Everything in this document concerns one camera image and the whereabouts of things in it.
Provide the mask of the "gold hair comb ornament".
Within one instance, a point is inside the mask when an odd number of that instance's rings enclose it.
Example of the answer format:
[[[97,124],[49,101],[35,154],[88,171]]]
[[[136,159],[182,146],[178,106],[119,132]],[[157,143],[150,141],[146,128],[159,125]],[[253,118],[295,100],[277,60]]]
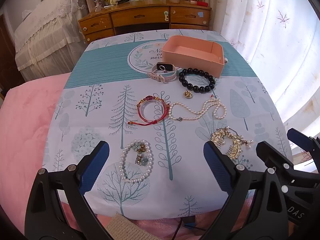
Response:
[[[231,160],[237,159],[243,152],[242,146],[247,149],[251,148],[253,140],[246,140],[242,135],[239,135],[235,130],[231,129],[229,126],[223,128],[217,128],[210,137],[210,141],[215,144],[218,149],[225,146],[227,142],[230,146],[225,153]]]

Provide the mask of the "pink strap smartwatch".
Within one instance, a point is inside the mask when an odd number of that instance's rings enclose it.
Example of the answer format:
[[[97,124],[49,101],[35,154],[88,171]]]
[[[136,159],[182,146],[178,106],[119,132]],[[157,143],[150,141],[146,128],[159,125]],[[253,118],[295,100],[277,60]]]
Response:
[[[176,79],[177,68],[171,63],[157,62],[147,76],[157,82],[169,83]]]

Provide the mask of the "pink blanket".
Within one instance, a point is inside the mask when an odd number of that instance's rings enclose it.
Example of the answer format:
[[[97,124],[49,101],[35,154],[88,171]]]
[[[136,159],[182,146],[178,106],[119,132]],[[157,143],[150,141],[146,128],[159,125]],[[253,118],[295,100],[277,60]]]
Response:
[[[49,125],[68,78],[61,74],[26,82],[9,90],[1,106],[1,207],[21,233]]]

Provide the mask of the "small gold pendant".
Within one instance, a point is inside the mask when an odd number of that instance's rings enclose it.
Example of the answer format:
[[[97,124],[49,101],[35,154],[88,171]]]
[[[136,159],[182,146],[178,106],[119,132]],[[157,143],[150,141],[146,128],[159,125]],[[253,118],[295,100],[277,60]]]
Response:
[[[187,98],[187,99],[191,99],[193,97],[193,94],[191,91],[189,90],[186,90],[184,93],[183,93],[184,97]]]

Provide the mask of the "white floral curtain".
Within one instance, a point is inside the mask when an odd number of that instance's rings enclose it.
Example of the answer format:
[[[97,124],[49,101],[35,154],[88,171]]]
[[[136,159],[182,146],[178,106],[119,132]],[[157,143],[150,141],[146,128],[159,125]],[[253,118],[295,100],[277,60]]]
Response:
[[[212,29],[246,60],[286,128],[319,136],[319,18],[308,0],[206,0]]]

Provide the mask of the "pink open drawer box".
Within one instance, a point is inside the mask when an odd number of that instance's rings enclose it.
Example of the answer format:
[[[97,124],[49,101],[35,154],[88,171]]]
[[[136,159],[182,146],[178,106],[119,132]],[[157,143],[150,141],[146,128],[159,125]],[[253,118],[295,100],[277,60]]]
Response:
[[[199,38],[174,35],[162,47],[162,59],[176,67],[197,68],[219,78],[225,66],[221,44]]]

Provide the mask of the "tree print tablecloth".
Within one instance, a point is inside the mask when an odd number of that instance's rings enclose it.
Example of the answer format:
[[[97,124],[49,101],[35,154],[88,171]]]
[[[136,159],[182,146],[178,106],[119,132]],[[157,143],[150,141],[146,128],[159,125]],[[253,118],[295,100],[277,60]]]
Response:
[[[178,79],[147,76],[174,35],[216,41],[228,60],[208,93],[184,97]],[[203,155],[217,128],[229,126],[250,149],[235,160],[264,171],[257,143],[266,141],[288,159],[283,122],[265,87],[234,47],[212,31],[130,33],[91,43],[73,69],[55,107],[42,165],[62,171],[90,154],[100,141],[109,157],[85,198],[100,215],[131,219],[198,215],[223,206]]]

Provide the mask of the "white lace covered furniture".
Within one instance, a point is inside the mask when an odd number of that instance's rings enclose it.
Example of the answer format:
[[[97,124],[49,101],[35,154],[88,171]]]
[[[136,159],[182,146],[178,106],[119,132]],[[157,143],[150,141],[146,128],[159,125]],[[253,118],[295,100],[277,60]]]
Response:
[[[87,45],[79,20],[86,0],[43,0],[15,30],[15,61],[25,81],[71,72]]]

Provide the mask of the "red box on desk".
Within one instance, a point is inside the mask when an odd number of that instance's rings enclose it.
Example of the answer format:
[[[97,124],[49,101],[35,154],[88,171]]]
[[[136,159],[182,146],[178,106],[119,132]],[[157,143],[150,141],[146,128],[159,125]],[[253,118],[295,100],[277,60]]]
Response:
[[[202,1],[197,1],[197,2],[196,2],[196,5],[198,5],[198,6],[203,6],[203,7],[208,7],[208,3],[202,2]]]

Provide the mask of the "wooden desk with drawers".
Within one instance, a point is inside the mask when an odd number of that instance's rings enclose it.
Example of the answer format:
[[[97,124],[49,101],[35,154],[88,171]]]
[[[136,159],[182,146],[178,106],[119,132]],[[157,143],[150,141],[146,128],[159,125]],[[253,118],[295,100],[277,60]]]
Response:
[[[210,7],[185,0],[141,0],[90,12],[79,20],[89,44],[101,38],[162,29],[208,30]]]

